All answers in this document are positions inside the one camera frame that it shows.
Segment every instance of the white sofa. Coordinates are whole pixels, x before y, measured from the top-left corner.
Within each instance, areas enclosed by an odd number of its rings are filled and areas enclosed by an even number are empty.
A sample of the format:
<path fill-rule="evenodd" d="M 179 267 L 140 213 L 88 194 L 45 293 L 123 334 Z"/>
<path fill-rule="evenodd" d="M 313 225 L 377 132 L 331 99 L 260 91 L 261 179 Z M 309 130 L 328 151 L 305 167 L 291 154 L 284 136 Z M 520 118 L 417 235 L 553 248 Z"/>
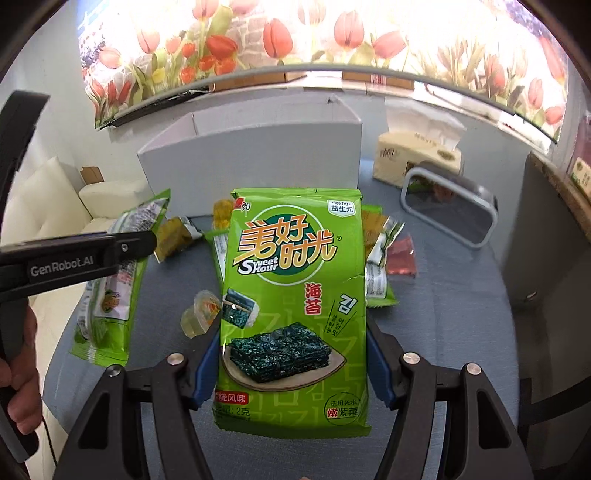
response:
<path fill-rule="evenodd" d="M 143 180 L 95 183 L 77 194 L 59 160 L 54 157 L 11 192 L 0 245 L 105 231 L 122 212 L 151 196 L 150 187 Z M 42 391 L 51 356 L 83 290 L 84 284 L 78 284 L 29 299 L 38 322 L 37 368 Z M 67 436 L 45 406 L 43 410 L 59 455 Z M 53 460 L 43 426 L 37 433 L 40 451 L 27 462 L 27 466 L 32 480 L 50 480 L 54 471 Z"/>

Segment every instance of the blue gripper pad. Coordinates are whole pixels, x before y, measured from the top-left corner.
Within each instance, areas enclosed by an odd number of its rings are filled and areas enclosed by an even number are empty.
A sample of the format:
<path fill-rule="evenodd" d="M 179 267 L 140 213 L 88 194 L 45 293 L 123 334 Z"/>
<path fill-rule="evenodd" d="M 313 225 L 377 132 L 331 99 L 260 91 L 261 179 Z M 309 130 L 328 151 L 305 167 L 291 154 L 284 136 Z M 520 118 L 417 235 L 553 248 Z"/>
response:
<path fill-rule="evenodd" d="M 198 407 L 201 407 L 203 402 L 211 398 L 213 389 L 217 383 L 219 342 L 220 336 L 218 332 L 212 339 L 203 357 L 203 361 L 197 369 L 193 398 Z M 396 395 L 394 395 L 394 391 L 392 390 L 392 374 L 370 331 L 367 331 L 366 342 L 369 380 L 376 396 L 390 408 L 390 405 L 396 400 Z"/>
<path fill-rule="evenodd" d="M 396 395 L 394 394 L 394 390 L 392 390 L 392 372 L 369 330 L 367 330 L 365 338 L 369 380 L 374 388 L 376 397 L 390 408 L 390 405 L 396 400 Z"/>
<path fill-rule="evenodd" d="M 219 359 L 220 334 L 216 333 L 212 342 L 207 347 L 201 365 L 195 373 L 195 392 L 193 398 L 198 407 L 212 396 L 217 383 L 217 362 Z"/>

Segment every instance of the black cable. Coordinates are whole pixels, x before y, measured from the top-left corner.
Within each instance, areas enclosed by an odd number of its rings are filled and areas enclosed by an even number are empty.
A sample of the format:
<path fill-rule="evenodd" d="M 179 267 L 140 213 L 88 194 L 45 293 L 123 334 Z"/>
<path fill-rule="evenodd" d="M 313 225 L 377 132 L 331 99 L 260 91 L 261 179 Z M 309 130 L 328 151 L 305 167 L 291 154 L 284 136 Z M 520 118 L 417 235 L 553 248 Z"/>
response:
<path fill-rule="evenodd" d="M 51 435 L 49 435 L 49 427 L 47 426 L 47 422 L 45 421 L 45 417 L 43 417 L 43 425 L 45 427 L 45 433 L 47 433 L 47 442 L 49 443 L 49 449 L 51 450 L 51 456 L 53 457 L 53 463 L 57 466 L 57 458 L 56 453 L 53 450 L 53 443 L 51 442 Z"/>

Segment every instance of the green snack package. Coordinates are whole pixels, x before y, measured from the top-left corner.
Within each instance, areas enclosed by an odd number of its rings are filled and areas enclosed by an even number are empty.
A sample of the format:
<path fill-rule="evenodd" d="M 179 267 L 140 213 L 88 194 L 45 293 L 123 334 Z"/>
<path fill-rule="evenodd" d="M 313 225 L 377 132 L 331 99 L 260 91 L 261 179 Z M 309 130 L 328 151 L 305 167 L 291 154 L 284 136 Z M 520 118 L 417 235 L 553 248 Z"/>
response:
<path fill-rule="evenodd" d="M 380 205 L 361 205 L 362 212 L 382 213 Z M 367 308 L 397 305 L 398 300 L 388 282 L 385 267 L 365 264 L 365 304 Z"/>
<path fill-rule="evenodd" d="M 228 229 L 211 230 L 205 234 L 205 240 L 212 246 L 217 279 L 220 282 L 220 288 L 223 290 L 223 278 L 226 271 L 226 250 L 228 249 Z"/>
<path fill-rule="evenodd" d="M 156 234 L 169 201 L 170 190 L 165 190 L 121 214 L 109 228 L 109 233 L 152 230 Z M 127 363 L 129 338 L 147 263 L 147 258 L 128 260 L 119 266 L 116 275 L 86 283 L 76 307 L 73 355 L 103 367 Z"/>
<path fill-rule="evenodd" d="M 216 424 L 279 438 L 369 434 L 361 193 L 233 196 Z"/>

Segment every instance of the sweet hour logo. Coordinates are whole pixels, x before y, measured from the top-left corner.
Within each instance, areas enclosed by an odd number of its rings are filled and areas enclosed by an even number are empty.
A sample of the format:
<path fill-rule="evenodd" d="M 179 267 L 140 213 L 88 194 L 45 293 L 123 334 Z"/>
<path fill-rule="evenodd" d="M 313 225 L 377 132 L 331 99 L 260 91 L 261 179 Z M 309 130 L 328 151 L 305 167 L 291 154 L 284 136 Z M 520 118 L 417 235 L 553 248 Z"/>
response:
<path fill-rule="evenodd" d="M 265 215 L 282 207 L 289 209 Z M 299 211 L 287 213 L 286 210 Z M 315 262 L 330 261 L 336 255 L 333 233 L 323 228 L 310 212 L 293 205 L 281 205 L 261 212 L 258 217 L 261 216 L 263 218 L 245 222 L 246 229 L 242 231 L 238 245 L 239 254 L 232 263 L 238 265 L 238 273 L 296 275 Z M 277 283 L 269 278 L 265 280 Z"/>

